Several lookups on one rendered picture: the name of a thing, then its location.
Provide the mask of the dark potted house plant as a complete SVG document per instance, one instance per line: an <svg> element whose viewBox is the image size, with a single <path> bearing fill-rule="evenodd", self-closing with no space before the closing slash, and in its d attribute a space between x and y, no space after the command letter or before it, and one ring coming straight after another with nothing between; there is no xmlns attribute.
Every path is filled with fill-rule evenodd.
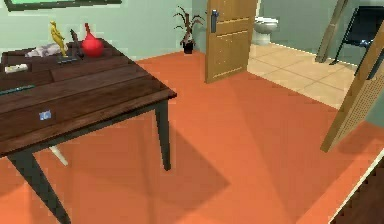
<svg viewBox="0 0 384 224"><path fill-rule="evenodd" d="M200 15L190 16L190 14L187 13L185 9L181 6L179 6L179 9L180 12L175 13L174 17L180 16L183 20L183 24L176 26L176 28L181 28L185 31L184 37L180 41L180 45L183 47L183 51L185 54L192 54L194 46L196 44L192 35L193 27L196 24L202 25L205 19Z"/></svg>

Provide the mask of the light wooden room door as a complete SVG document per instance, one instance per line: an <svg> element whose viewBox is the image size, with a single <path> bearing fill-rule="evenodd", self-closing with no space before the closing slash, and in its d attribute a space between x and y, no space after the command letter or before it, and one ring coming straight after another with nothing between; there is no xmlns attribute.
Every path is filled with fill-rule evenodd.
<svg viewBox="0 0 384 224"><path fill-rule="evenodd" d="M212 83L247 69L258 0L208 0L205 82ZM211 11L219 12L211 33Z"/></svg>

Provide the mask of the dark brown wooden table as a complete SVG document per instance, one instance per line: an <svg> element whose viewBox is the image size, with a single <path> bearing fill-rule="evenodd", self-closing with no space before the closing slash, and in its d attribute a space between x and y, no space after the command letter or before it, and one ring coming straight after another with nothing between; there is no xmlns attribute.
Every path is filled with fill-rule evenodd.
<svg viewBox="0 0 384 224"><path fill-rule="evenodd" d="M42 149L153 110L163 166L171 168L168 101L176 93L107 41L100 57L59 64L55 55L26 57L26 49L0 57L0 158L8 158L60 224L71 224L34 154ZM28 70L6 74L5 67ZM41 121L39 113L51 111Z"/></svg>

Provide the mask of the white toilet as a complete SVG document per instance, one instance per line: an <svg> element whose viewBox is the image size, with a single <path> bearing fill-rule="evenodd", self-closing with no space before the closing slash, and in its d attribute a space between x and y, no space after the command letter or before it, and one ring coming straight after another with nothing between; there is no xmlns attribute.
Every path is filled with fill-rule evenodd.
<svg viewBox="0 0 384 224"><path fill-rule="evenodd" d="M252 43L256 45L268 45L271 34L278 28L279 20L268 17L255 17L254 34Z"/></svg>

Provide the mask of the red round vase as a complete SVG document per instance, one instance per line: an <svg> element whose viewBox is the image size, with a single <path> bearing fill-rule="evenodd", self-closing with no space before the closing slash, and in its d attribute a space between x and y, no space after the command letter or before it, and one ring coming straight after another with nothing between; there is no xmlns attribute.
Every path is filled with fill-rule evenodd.
<svg viewBox="0 0 384 224"><path fill-rule="evenodd" d="M88 57L100 57L103 53L103 43L97 39L90 30L89 24L84 24L86 30L85 39L82 41L82 48Z"/></svg>

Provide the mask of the dark brown statuette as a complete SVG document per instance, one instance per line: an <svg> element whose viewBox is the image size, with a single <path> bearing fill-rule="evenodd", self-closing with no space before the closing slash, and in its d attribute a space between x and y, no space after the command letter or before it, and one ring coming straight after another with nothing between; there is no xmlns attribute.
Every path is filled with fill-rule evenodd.
<svg viewBox="0 0 384 224"><path fill-rule="evenodd" d="M70 29L70 34L73 40L73 46L76 48L76 54L80 59L84 58L84 53L82 52L82 49L80 47L78 36L76 32L73 29Z"/></svg>

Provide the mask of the white chair leg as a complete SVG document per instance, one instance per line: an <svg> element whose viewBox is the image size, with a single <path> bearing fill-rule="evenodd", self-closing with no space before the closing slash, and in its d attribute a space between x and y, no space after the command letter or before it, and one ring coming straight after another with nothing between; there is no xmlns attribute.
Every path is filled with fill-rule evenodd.
<svg viewBox="0 0 384 224"><path fill-rule="evenodd" d="M50 147L50 150L51 152L59 159L59 161L64 165L64 166L67 166L68 165L68 161L66 160L66 158L63 156L63 154L61 153L61 151L59 150L59 148L57 146L51 146Z"/></svg>

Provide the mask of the yellow figure statuette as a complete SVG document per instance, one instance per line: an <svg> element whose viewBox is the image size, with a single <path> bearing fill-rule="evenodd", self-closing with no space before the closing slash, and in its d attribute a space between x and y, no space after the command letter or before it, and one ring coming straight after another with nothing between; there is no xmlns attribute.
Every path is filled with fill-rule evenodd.
<svg viewBox="0 0 384 224"><path fill-rule="evenodd" d="M50 33L51 33L52 39L59 46L62 56L66 57L67 54L65 50L64 37L57 30L55 21L51 21L50 24L51 24Z"/></svg>

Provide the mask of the white crumpled cloth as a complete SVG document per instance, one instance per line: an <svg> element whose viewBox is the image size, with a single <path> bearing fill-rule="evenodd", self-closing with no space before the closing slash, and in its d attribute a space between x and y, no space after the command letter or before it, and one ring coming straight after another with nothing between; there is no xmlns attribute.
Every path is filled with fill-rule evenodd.
<svg viewBox="0 0 384 224"><path fill-rule="evenodd" d="M60 53L60 47L56 43L47 44L44 46L36 47L35 49L27 52L26 57L47 57Z"/></svg>

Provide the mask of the light wooden perforated cabinet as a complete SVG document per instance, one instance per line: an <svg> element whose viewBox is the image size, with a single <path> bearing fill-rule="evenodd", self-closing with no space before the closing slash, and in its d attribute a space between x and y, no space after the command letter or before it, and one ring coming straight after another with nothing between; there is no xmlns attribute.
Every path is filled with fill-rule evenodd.
<svg viewBox="0 0 384 224"><path fill-rule="evenodd" d="M370 44L320 149L328 152L366 118L384 88L384 21Z"/></svg>

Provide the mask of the green framed picture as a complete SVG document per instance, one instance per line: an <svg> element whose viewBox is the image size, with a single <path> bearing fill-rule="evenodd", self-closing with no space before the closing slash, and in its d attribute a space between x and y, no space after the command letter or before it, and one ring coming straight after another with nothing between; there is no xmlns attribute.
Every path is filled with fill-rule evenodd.
<svg viewBox="0 0 384 224"><path fill-rule="evenodd" d="M80 6L121 4L122 0L0 0L9 12Z"/></svg>

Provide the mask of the teal pencil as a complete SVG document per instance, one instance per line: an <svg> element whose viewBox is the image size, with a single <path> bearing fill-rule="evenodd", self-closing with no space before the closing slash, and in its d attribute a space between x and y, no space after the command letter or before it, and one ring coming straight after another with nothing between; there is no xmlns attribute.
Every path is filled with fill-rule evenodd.
<svg viewBox="0 0 384 224"><path fill-rule="evenodd" d="M1 90L0 96L15 93L15 92L20 92L20 91L24 91L24 90L29 90L32 88L35 88L35 85L19 86L19 87L7 89L7 90Z"/></svg>

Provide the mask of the black chair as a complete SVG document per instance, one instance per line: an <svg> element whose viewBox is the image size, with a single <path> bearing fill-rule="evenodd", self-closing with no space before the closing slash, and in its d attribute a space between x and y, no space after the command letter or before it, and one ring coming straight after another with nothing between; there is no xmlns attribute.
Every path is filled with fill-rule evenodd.
<svg viewBox="0 0 384 224"><path fill-rule="evenodd" d="M359 6L356 8L331 65L339 62L338 57L345 44L368 50L383 21L384 6Z"/></svg>

